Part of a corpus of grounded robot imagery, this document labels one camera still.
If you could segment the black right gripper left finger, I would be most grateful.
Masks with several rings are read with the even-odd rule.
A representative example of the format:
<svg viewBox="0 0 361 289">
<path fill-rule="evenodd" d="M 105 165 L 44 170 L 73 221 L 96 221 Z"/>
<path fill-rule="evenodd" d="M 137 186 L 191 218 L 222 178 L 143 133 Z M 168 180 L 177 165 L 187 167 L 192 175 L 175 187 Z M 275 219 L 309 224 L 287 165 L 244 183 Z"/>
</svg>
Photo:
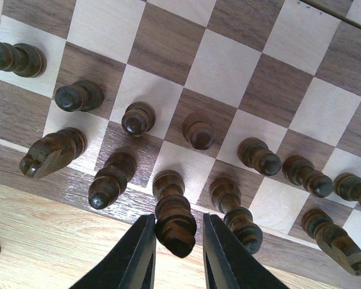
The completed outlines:
<svg viewBox="0 0 361 289">
<path fill-rule="evenodd" d="M 155 215 L 140 216 L 108 255 L 72 288 L 153 288 Z"/>
</svg>

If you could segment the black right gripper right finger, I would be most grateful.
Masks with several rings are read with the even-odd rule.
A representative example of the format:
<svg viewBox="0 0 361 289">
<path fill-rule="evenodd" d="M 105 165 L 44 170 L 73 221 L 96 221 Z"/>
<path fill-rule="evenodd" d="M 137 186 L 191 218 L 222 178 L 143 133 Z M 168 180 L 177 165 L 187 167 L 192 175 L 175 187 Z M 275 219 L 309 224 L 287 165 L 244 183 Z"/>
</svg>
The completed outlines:
<svg viewBox="0 0 361 289">
<path fill-rule="evenodd" d="M 203 215 L 203 259 L 207 288 L 286 288 L 239 242 L 219 216 Z"/>
</svg>

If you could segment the dark pawn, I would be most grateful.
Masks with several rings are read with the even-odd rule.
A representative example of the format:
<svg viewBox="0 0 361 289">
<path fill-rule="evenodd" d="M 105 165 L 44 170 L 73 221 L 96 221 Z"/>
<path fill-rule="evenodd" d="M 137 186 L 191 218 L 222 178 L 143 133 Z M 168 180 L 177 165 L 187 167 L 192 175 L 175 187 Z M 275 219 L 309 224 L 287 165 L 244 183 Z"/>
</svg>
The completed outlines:
<svg viewBox="0 0 361 289">
<path fill-rule="evenodd" d="M 153 107 L 146 102 L 138 101 L 127 107 L 122 117 L 122 127 L 129 135 L 140 137 L 153 128 L 155 120 Z"/>
<path fill-rule="evenodd" d="M 274 176 L 282 167 L 279 156 L 269 150 L 264 141 L 255 137 L 244 139 L 239 144 L 237 156 L 243 165 L 264 176 Z"/>
<path fill-rule="evenodd" d="M 102 105 L 104 95 L 95 82 L 80 80 L 60 87 L 54 99 L 56 105 L 66 112 L 89 112 Z"/>
<path fill-rule="evenodd" d="M 191 113 L 182 124 L 185 140 L 196 150 L 208 150 L 215 142 L 215 131 L 204 114 Z"/>
<path fill-rule="evenodd" d="M 334 190 L 334 182 L 308 159 L 294 155 L 285 160 L 283 174 L 290 183 L 302 186 L 306 191 L 319 198 L 329 196 Z"/>
<path fill-rule="evenodd" d="M 361 206 L 361 177 L 342 173 L 334 180 L 335 193 L 346 201 L 357 201 Z"/>
</svg>

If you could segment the dark king piece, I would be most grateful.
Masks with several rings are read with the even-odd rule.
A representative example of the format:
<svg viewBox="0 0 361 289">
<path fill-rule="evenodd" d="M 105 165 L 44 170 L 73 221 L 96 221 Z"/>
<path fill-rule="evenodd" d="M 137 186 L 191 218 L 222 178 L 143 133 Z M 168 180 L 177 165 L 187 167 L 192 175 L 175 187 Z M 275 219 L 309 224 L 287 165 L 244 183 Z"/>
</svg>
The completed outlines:
<svg viewBox="0 0 361 289">
<path fill-rule="evenodd" d="M 153 180 L 155 234 L 158 241 L 179 258 L 188 256 L 196 244 L 197 224 L 184 196 L 183 178 L 174 170 L 158 173 Z"/>
</svg>

